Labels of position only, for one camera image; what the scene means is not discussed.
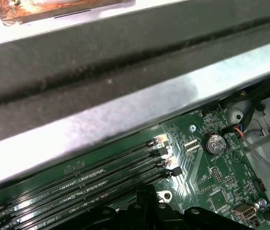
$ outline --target screw hole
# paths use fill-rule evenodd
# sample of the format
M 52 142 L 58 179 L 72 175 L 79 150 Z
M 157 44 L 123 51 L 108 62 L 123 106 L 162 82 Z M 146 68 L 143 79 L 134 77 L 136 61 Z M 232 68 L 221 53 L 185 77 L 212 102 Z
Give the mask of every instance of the screw hole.
M 168 199 L 170 199 L 170 198 L 171 198 L 171 195 L 170 195 L 170 193 L 165 193 L 165 194 L 164 194 L 164 197 L 165 197 L 165 199 L 167 199 L 167 200 L 168 200 Z

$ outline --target port connector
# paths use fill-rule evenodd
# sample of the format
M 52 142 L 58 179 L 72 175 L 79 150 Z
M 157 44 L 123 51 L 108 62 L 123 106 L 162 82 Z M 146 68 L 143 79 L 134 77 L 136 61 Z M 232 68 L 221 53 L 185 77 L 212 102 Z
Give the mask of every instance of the port connector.
M 253 180 L 253 184 L 259 193 L 266 192 L 267 189 L 261 179 L 257 178 Z
M 250 205 L 240 204 L 232 209 L 232 212 L 241 219 L 251 219 L 256 215 L 256 209 Z
M 253 228 L 258 228 L 260 226 L 260 221 L 257 216 L 253 216 L 252 218 L 248 219 L 248 224 L 251 225 Z

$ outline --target red wire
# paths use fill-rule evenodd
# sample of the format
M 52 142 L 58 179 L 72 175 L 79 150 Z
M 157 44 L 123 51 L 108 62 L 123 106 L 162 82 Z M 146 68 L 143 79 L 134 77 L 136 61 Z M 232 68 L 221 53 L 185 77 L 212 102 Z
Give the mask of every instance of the red wire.
M 244 134 L 240 131 L 240 129 L 239 128 L 237 128 L 237 127 L 234 127 L 234 129 L 239 133 L 239 135 L 240 136 L 244 136 Z

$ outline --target integrated circuit chip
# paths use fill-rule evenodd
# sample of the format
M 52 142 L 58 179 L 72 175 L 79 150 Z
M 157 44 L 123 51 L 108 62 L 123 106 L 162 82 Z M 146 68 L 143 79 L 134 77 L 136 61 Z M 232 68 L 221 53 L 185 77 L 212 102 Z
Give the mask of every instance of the integrated circuit chip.
M 76 170 L 79 170 L 85 166 L 84 162 L 77 162 L 74 167 Z
M 213 209 L 217 212 L 221 211 L 227 206 L 227 200 L 223 190 L 219 189 L 209 195 L 209 200 Z
M 65 169 L 64 169 L 64 174 L 66 175 L 66 174 L 69 174 L 69 173 L 72 173 L 72 172 L 74 172 L 75 170 L 74 170 L 74 167 L 73 166 L 68 166 L 68 167 L 66 167 Z

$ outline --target copper heatsink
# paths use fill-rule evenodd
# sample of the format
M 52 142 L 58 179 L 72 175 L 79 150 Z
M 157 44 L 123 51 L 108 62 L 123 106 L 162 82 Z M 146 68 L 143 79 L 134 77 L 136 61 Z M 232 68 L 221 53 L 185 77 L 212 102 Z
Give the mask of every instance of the copper heatsink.
M 27 23 L 64 14 L 121 3 L 124 0 L 79 0 L 67 4 L 46 4 L 33 0 L 0 0 L 0 19 L 5 25 Z

